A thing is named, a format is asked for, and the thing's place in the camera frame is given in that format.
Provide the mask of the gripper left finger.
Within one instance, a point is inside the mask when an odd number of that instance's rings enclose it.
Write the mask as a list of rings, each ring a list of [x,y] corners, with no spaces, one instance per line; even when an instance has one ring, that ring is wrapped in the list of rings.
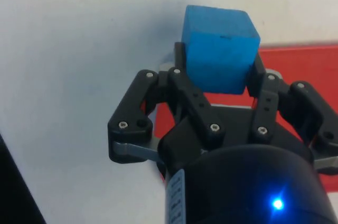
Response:
[[[175,64],[167,71],[139,71],[111,116],[107,129],[113,162],[184,164],[198,158],[203,150],[222,145],[224,123],[189,79],[184,43],[174,44],[174,55]],[[161,103],[168,104],[176,124],[157,138],[149,115]]]

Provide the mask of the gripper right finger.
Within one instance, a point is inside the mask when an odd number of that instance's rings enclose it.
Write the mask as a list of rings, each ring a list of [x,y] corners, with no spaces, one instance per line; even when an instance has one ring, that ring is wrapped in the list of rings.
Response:
[[[337,113],[306,81],[288,85],[268,72],[259,55],[250,69],[247,89],[253,102],[250,138],[270,144],[275,136],[276,116],[287,121],[314,158],[320,174],[337,174]]]

